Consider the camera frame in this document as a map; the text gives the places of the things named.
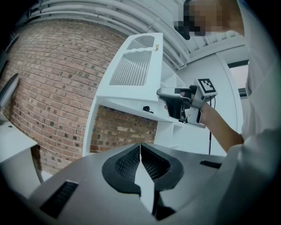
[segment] black slot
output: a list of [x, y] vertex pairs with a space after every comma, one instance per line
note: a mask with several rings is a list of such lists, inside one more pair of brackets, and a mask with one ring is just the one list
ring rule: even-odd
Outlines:
[[71, 181], [64, 182], [51, 198], [41, 206], [40, 210], [53, 218], [57, 218], [77, 186], [77, 183]]
[[200, 162], [201, 165], [207, 166], [207, 167], [212, 167], [212, 168], [216, 168], [219, 169], [221, 166], [221, 163], [215, 163], [215, 162], [210, 162], [210, 161], [206, 161], [206, 160], [202, 160]]

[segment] white shelving unit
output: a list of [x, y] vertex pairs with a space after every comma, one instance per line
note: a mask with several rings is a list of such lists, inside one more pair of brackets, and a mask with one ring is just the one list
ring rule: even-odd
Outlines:
[[[84, 138], [83, 156], [99, 105], [158, 121], [155, 144], [180, 149], [183, 123], [169, 116], [156, 92], [161, 87], [184, 87], [179, 76], [162, 60], [161, 33], [129, 36], [110, 63], [94, 98]], [[150, 112], [143, 110], [149, 106]]]
[[158, 122], [154, 144], [180, 150], [184, 124]]

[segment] ventilation grille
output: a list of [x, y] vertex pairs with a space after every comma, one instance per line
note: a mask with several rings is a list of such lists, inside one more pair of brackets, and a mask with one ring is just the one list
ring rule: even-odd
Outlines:
[[214, 162], [210, 162], [210, 161], [206, 161], [206, 160], [201, 161], [200, 164], [207, 166], [207, 167], [216, 168], [216, 169], [219, 169], [221, 166], [221, 163], [214, 163]]
[[61, 210], [74, 193], [78, 184], [66, 181], [64, 184], [41, 206], [41, 210], [53, 218], [57, 218]]
[[151, 51], [130, 52], [121, 58], [109, 85], [145, 85]]
[[153, 43], [154, 43], [154, 37], [152, 36], [138, 37], [130, 43], [127, 50], [138, 49], [142, 47], [143, 48], [153, 47]]

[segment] white ceiling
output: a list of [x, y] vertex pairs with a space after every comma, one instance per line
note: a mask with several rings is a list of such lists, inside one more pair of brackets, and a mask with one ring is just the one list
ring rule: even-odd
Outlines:
[[160, 32], [164, 36], [164, 61], [174, 69], [231, 47], [244, 45], [229, 31], [185, 40], [173, 27], [184, 0], [42, 0], [27, 19], [78, 18], [104, 24], [127, 35]]

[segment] red brick wall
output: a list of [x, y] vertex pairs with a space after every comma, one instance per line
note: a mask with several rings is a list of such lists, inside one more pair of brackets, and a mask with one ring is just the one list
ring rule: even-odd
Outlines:
[[[29, 23], [18, 32], [0, 89], [15, 73], [19, 73], [20, 82], [11, 104], [2, 111], [19, 130], [38, 142], [40, 149], [32, 151], [35, 162], [54, 174], [82, 156], [92, 99], [126, 37], [105, 26], [73, 20]], [[125, 142], [114, 139], [109, 145], [95, 142], [95, 146], [103, 150]]]
[[91, 152], [132, 143], [153, 143], [157, 122], [100, 106], [91, 140]]

